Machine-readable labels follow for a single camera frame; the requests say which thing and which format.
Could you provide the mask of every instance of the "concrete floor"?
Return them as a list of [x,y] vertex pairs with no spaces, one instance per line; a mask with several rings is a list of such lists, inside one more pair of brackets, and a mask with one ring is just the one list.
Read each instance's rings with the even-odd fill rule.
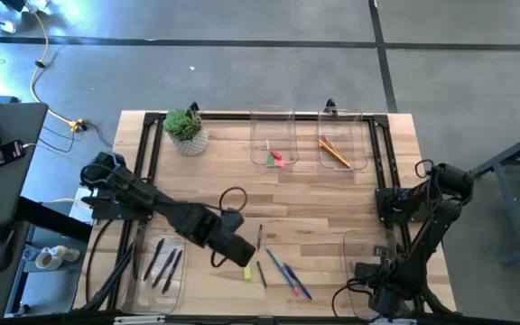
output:
[[[387,42],[520,43],[520,1],[377,0]],[[50,35],[116,39],[373,42],[367,0],[53,0]],[[40,37],[32,17],[16,36]],[[0,94],[32,101],[29,80],[41,45],[0,43]],[[422,156],[469,169],[520,139],[520,51],[387,51],[399,112],[412,113]],[[168,109],[198,101],[203,109],[246,110],[291,104],[316,110],[327,98],[351,110],[386,112],[374,49],[54,45],[40,97],[70,118],[98,124],[113,140],[123,109]],[[46,125],[69,134],[49,117]],[[67,146],[49,133],[42,138]],[[81,166],[105,149],[84,134],[66,157],[37,149],[23,194],[33,200],[73,197]],[[53,174],[62,169],[61,175]],[[459,311],[520,320],[520,264],[498,255],[517,248],[490,177],[476,186],[444,240]],[[50,279],[34,279],[49,283]],[[24,301],[57,304],[71,297],[28,290]]]

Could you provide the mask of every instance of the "yellow cable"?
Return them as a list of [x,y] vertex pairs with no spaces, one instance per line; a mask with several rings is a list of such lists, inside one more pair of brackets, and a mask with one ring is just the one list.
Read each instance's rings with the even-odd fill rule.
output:
[[[40,24],[40,26],[42,28],[43,36],[45,37],[45,52],[43,53],[42,58],[39,59],[39,62],[43,63],[43,61],[47,57],[47,52],[50,49],[50,39],[47,36],[47,31],[45,31],[45,26],[43,26],[43,22],[40,19],[40,16],[35,12],[35,10],[33,10],[33,8],[27,2],[25,3],[25,5],[30,9],[30,11],[33,12],[33,15],[35,16],[35,19],[37,19],[37,22]],[[35,78],[37,76],[37,71],[39,71],[39,69],[40,69],[40,67],[35,66],[35,71],[33,72],[33,75],[32,75],[31,89],[32,89],[32,95],[33,95],[33,98],[35,99],[35,101],[38,102],[38,103],[41,103],[42,100],[37,96],[37,93],[35,92]],[[65,118],[65,117],[55,113],[49,107],[48,107],[48,112],[50,112],[51,115],[59,118],[61,121],[67,123],[71,127],[71,132],[78,132],[78,123],[79,123],[79,121],[71,121],[71,120],[69,120],[69,119],[67,119],[67,118]]]

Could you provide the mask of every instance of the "black desk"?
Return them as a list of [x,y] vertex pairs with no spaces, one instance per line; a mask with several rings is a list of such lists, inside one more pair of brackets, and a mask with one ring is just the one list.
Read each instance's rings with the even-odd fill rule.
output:
[[[45,104],[0,105],[2,144],[13,140],[21,140],[25,144],[37,143],[46,114]],[[18,270],[18,266],[25,240],[30,232],[30,224],[83,240],[88,240],[91,232],[91,227],[84,223],[26,198],[20,198],[33,153],[34,148],[30,147],[26,150],[24,158],[0,167],[0,227],[11,223],[15,229],[13,262],[0,272],[0,318],[6,311],[14,312],[14,308],[17,307],[19,300],[12,297],[10,301],[11,293],[17,293],[18,298],[21,299],[23,292],[21,285],[24,285],[27,275],[23,269]]]

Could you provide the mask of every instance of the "green object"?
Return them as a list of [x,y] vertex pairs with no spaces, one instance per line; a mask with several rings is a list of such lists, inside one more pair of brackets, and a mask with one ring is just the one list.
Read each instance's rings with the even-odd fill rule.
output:
[[252,280],[252,270],[250,270],[250,265],[247,265],[244,268],[244,281],[250,282]]
[[193,139],[201,128],[200,117],[187,109],[168,112],[163,121],[163,129],[180,141]]

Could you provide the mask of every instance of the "white cup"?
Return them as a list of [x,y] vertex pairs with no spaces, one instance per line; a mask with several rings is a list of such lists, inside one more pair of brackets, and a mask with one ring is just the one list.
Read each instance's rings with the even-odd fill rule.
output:
[[49,251],[42,251],[35,258],[35,266],[42,270],[55,270],[60,267],[63,260],[53,256]]

